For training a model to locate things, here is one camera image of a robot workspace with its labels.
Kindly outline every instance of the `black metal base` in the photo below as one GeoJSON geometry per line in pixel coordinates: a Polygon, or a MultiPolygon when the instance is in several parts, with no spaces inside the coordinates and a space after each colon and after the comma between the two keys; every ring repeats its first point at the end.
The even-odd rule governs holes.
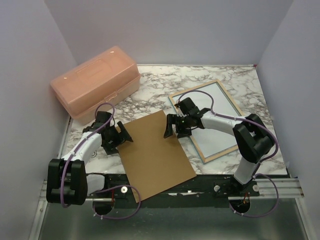
{"type": "MultiPolygon", "coordinates": [[[[104,174],[105,188],[119,185],[129,185],[126,174],[104,174]]],[[[193,179],[185,181],[155,196],[141,202],[141,208],[228,208],[228,197],[259,196],[259,192],[253,190],[255,181],[249,182],[242,190],[237,192],[233,185],[232,175],[197,175],[193,179]],[[215,191],[215,186],[220,186],[220,191],[215,191]]],[[[90,198],[111,198],[112,192],[97,193],[90,198]]],[[[110,211],[110,203],[93,202],[96,212],[105,215],[110,211]]],[[[135,209],[137,203],[133,192],[128,189],[121,193],[120,188],[114,190],[115,209],[135,209]]]]}

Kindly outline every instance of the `picture frame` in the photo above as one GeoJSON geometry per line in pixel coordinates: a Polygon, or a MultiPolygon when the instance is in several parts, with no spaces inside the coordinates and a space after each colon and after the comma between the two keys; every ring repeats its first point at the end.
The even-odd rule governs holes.
{"type": "MultiPolygon", "coordinates": [[[[175,110],[174,106],[179,96],[190,90],[202,90],[212,95],[214,98],[213,109],[220,114],[237,117],[244,115],[235,100],[218,79],[171,94],[169,100],[175,110]]],[[[188,97],[192,99],[200,110],[211,106],[211,99],[203,93],[190,92],[184,95],[182,99],[188,97]]],[[[189,138],[204,164],[238,149],[234,136],[213,129],[197,128],[192,131],[192,135],[189,138]]]]}

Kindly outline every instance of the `wooden frame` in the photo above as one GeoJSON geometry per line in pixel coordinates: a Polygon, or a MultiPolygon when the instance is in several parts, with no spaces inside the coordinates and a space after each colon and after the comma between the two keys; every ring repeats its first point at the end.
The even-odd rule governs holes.
{"type": "MultiPolygon", "coordinates": [[[[224,96],[227,98],[227,100],[229,101],[229,103],[231,104],[231,106],[234,108],[234,110],[238,113],[239,116],[243,116],[243,112],[241,111],[241,109],[238,107],[238,105],[236,104],[236,102],[233,100],[233,98],[231,97],[231,95],[228,93],[227,89],[223,86],[223,84],[218,80],[214,80],[214,81],[211,81],[211,82],[208,82],[208,83],[204,83],[204,84],[201,84],[201,85],[198,85],[198,86],[195,86],[195,87],[192,87],[192,88],[189,88],[189,89],[186,89],[186,90],[183,90],[183,91],[179,91],[177,93],[174,93],[174,94],[171,94],[169,96],[169,100],[172,104],[172,106],[174,107],[174,105],[176,104],[175,101],[174,101],[174,97],[176,96],[179,96],[187,91],[190,91],[190,90],[196,90],[196,89],[201,89],[205,86],[208,86],[208,85],[212,85],[212,84],[217,84],[218,87],[220,88],[221,92],[224,94],[224,96]]],[[[192,144],[194,145],[194,148],[195,150],[197,151],[197,153],[199,154],[202,162],[204,164],[212,161],[212,160],[215,160],[217,158],[220,158],[228,153],[231,153],[235,150],[238,149],[238,146],[237,145],[234,145],[232,147],[229,147],[229,148],[226,148],[225,150],[223,151],[220,151],[220,152],[217,152],[209,157],[205,157],[203,152],[201,151],[198,143],[196,142],[195,138],[193,136],[190,136],[190,139],[191,139],[191,142],[192,144]]]]}

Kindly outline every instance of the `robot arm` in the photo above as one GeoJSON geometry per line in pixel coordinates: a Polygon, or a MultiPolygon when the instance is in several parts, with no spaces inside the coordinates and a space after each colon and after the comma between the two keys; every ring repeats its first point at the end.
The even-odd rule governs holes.
{"type": "MultiPolygon", "coordinates": [[[[260,127],[239,121],[239,118],[244,117],[237,117],[237,120],[226,119],[212,114],[209,108],[199,110],[189,97],[175,106],[178,114],[167,115],[164,138],[173,134],[172,125],[175,125],[178,138],[191,136],[194,128],[213,129],[234,136],[242,158],[233,178],[240,186],[245,186],[252,180],[262,156],[275,144],[272,137],[260,127]]],[[[250,114],[246,119],[265,127],[256,114],[250,114]]]]}
{"type": "Polygon", "coordinates": [[[62,171],[70,156],[70,163],[67,167],[66,178],[64,179],[64,200],[66,204],[82,205],[87,195],[101,190],[105,187],[105,177],[99,174],[86,174],[85,166],[93,153],[103,147],[109,154],[117,153],[117,146],[125,141],[133,142],[131,136],[119,121],[116,127],[107,124],[97,133],[92,132],[100,128],[111,117],[111,113],[98,111],[95,122],[83,130],[80,141],[74,148],[61,159],[52,159],[48,166],[46,199],[49,203],[60,203],[60,188],[62,171]]]}

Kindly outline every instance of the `plastic storage box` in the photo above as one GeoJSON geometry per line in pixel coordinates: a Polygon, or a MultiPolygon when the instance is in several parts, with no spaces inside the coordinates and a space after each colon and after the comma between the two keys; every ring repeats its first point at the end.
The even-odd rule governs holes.
{"type": "Polygon", "coordinates": [[[116,105],[137,91],[140,74],[136,62],[115,46],[52,80],[51,86],[70,116],[87,124],[98,105],[116,105]]]}

